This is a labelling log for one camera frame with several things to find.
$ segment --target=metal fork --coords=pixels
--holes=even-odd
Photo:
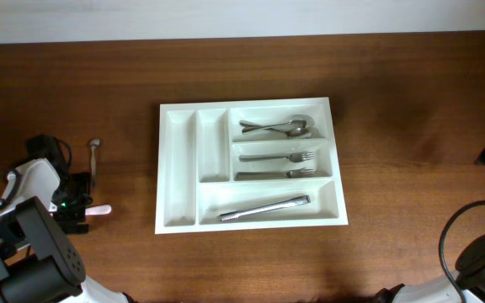
[[[273,155],[258,155],[258,156],[239,156],[240,162],[262,161],[270,159],[288,159],[293,163],[304,162],[312,160],[316,157],[313,151],[294,152],[291,154],[273,154]]]
[[[261,173],[246,173],[241,172],[235,175],[235,180],[256,180],[256,179],[269,179],[269,178],[304,178],[311,177],[316,171],[313,169],[293,169],[287,172],[261,172]]]

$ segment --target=white wall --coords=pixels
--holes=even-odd
[[[0,0],[0,43],[485,29],[485,0]]]

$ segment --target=brown wooden surface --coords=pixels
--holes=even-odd
[[[330,97],[348,226],[154,234],[159,104]],[[88,274],[141,302],[294,302],[440,276],[437,241],[485,199],[485,32],[0,45],[3,169],[39,133],[73,172],[103,140],[95,204],[71,237]],[[485,232],[459,219],[458,253]]]

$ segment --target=silverware organizer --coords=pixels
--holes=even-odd
[[[240,120],[260,125],[310,115],[312,137],[262,130],[243,135]],[[157,233],[347,224],[327,98],[169,104],[161,107]],[[240,162],[239,156],[315,152],[316,158]],[[315,169],[310,178],[237,181],[238,172]],[[309,205],[219,222],[222,212],[308,194]]]

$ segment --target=empty tray compartment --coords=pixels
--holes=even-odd
[[[314,126],[310,128],[312,138],[323,138],[328,135],[324,108],[321,104],[278,105],[256,108],[242,108],[230,110],[230,124],[234,142],[286,140],[286,134],[274,130],[259,130],[243,135],[241,120],[258,125],[275,125],[286,123],[296,114],[304,114],[313,118]]]
[[[257,221],[306,221],[338,218],[334,181],[326,178],[300,179],[297,184],[286,181],[201,184],[200,224],[231,224]],[[220,222],[219,214],[268,205],[302,195],[310,197],[307,205]]]
[[[330,177],[333,175],[331,148],[329,141],[322,139],[300,139],[291,141],[244,142],[232,146],[234,179],[237,173],[287,172],[292,169],[313,169],[312,177]],[[292,162],[286,158],[252,162],[241,162],[240,156],[268,156],[312,152],[315,158],[304,162]]]
[[[229,134],[225,109],[199,110],[198,175],[200,182],[229,181]]]
[[[165,226],[195,223],[195,112],[168,112],[166,120]]]

